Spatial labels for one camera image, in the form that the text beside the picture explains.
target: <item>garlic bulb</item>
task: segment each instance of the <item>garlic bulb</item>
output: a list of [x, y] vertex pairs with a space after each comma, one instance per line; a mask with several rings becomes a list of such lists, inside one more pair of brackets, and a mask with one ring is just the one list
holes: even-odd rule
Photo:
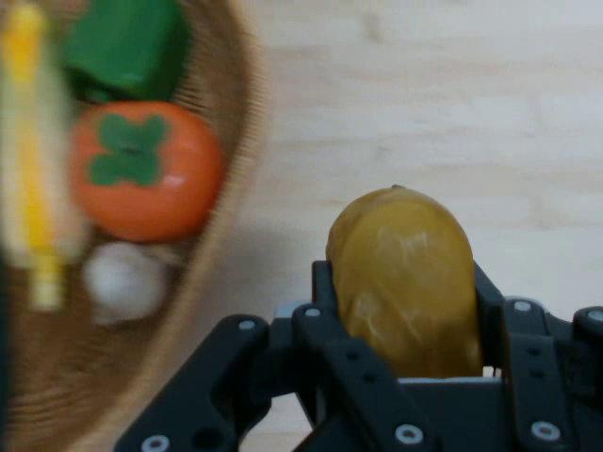
[[95, 304], [94, 321], [103, 326], [153, 314], [168, 287], [166, 266], [126, 242], [94, 250], [83, 278]]

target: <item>light wood surface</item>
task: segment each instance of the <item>light wood surface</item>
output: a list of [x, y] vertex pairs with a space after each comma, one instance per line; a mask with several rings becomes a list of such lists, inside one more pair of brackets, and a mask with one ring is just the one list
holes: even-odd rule
[[[569, 319], [603, 304], [600, 0], [250, 0], [275, 97], [269, 151], [185, 352], [229, 314], [310, 296], [354, 198], [400, 184], [446, 205], [508, 295]], [[296, 400], [244, 452], [289, 451]]]

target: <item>toy persimmon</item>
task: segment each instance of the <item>toy persimmon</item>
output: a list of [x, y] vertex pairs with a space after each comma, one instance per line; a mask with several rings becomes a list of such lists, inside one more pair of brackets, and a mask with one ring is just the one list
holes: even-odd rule
[[165, 102], [91, 108], [73, 130], [70, 186], [99, 227], [135, 242], [195, 234], [207, 220], [224, 173], [209, 127]]

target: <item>yellow corn cob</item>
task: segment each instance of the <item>yellow corn cob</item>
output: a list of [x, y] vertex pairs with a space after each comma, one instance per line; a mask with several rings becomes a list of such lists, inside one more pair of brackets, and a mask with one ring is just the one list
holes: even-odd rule
[[2, 242], [8, 261], [30, 270], [33, 306], [55, 310], [89, 230], [67, 186], [71, 99], [39, 6], [13, 2], [0, 42]]

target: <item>toy food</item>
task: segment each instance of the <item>toy food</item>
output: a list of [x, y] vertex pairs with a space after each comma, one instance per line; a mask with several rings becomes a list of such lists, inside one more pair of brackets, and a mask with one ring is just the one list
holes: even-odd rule
[[64, 47], [73, 88], [92, 102], [168, 100], [189, 31], [176, 0], [90, 0]]
[[197, 233], [223, 172], [211, 130], [177, 105], [96, 106], [73, 131], [73, 195], [102, 229], [122, 240], [163, 242]]
[[454, 216], [401, 186], [352, 202], [327, 245], [338, 310], [398, 377], [482, 375], [472, 251]]
[[33, 307], [55, 310], [90, 232], [67, 183], [71, 98], [37, 4], [10, 5], [1, 45], [2, 245], [9, 265], [29, 269]]
[[109, 326], [153, 314], [167, 291], [167, 269], [131, 243], [108, 243], [84, 265], [95, 306], [94, 321]]

